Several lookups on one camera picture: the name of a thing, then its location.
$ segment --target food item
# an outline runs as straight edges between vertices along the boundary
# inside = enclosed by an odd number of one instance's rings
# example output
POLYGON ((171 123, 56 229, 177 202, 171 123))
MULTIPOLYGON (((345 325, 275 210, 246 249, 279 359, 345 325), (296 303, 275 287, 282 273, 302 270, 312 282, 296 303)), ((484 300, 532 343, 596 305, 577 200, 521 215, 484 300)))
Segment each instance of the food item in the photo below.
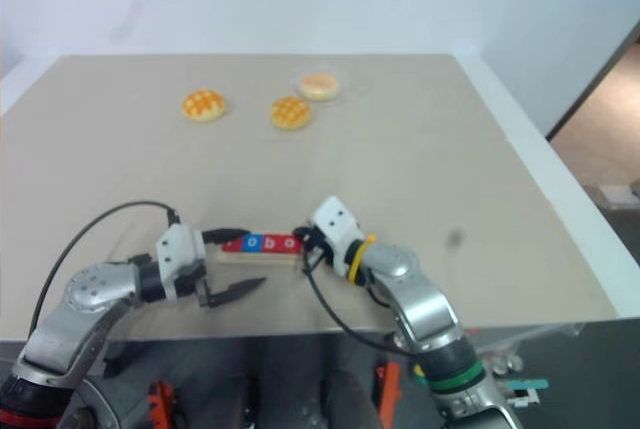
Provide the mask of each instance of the food item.
POLYGON ((196 91, 182 103, 182 113, 192 121, 207 122, 218 119, 227 112, 224 97, 215 91, 196 91))
POLYGON ((288 96, 271 106, 271 122, 281 129, 300 129, 311 120, 311 106, 299 97, 288 96))
POLYGON ((328 101, 338 95, 338 79, 327 73, 309 74, 300 78, 298 90, 310 101, 328 101))

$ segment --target wooden block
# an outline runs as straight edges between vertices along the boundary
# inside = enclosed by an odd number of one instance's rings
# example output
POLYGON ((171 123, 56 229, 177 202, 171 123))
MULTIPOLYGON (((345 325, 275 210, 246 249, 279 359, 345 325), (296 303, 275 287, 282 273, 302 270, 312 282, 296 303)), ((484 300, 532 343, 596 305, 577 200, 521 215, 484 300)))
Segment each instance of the wooden block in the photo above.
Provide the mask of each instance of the wooden block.
POLYGON ((225 242, 222 245, 224 252, 242 252, 242 245, 244 243, 244 237, 240 237, 230 242, 225 242))
POLYGON ((262 234, 248 234, 242 238, 242 252, 262 252, 262 234))
POLYGON ((277 252, 225 252, 214 251, 218 264, 243 264, 250 266, 273 266, 299 271, 302 269, 302 259, 299 254, 284 254, 277 252))
POLYGON ((290 234, 265 234, 262 252, 275 254, 298 254, 302 245, 290 234))

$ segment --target beige tabletop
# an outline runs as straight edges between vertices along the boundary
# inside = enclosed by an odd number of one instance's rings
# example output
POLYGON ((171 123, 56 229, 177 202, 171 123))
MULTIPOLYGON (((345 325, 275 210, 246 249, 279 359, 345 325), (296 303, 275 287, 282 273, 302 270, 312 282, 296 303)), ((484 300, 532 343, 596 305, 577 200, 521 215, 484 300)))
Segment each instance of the beige tabletop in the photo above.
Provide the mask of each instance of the beige tabletop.
MULTIPOLYGON (((157 199, 199 229, 288 232, 328 195, 365 232, 413 248, 466 326, 609 319, 616 313, 456 60, 424 56, 86 56, 59 60, 4 118, 0 335, 25 336, 51 264, 90 218, 157 199), (271 103, 314 64, 348 83, 285 132, 271 103), (198 89, 230 103, 197 124, 180 113, 198 89), (458 239, 459 244, 451 244, 458 239)), ((94 262, 151 251, 164 214, 135 209, 89 233, 64 283, 94 262)), ((171 338, 336 330, 293 265, 221 265, 215 288, 266 275, 242 301, 205 310, 193 298, 127 316, 116 337, 171 338)), ((320 269, 326 298, 357 328, 391 321, 363 291, 320 269)))

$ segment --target blue block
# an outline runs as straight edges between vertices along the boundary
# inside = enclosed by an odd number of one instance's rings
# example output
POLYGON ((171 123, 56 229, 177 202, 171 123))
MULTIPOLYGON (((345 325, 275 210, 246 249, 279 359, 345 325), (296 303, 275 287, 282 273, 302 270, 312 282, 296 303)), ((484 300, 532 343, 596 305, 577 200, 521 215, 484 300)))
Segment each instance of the blue block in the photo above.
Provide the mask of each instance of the blue block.
POLYGON ((249 234, 242 239, 242 252, 262 252, 262 234, 249 234))

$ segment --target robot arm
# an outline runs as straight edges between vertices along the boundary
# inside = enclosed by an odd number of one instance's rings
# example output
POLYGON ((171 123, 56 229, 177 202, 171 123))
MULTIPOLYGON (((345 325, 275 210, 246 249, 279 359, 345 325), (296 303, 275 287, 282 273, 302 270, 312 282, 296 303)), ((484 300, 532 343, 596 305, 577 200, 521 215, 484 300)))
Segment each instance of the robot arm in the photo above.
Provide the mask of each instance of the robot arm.
POLYGON ((157 261, 141 256, 81 270, 62 301, 29 337, 12 374, 0 388, 0 427, 54 427, 113 325, 129 311, 161 299, 198 295, 201 306, 235 300, 264 279, 243 281, 211 294, 205 275, 205 242, 222 243, 248 231, 200 233, 173 224, 156 244, 157 261))
POLYGON ((327 199, 310 222, 306 249, 313 262, 328 257, 338 275, 355 285, 372 284, 386 296, 401 339, 415 354, 448 421, 463 421, 464 427, 521 428, 446 296, 420 269, 413 251, 366 238, 336 197, 327 199))

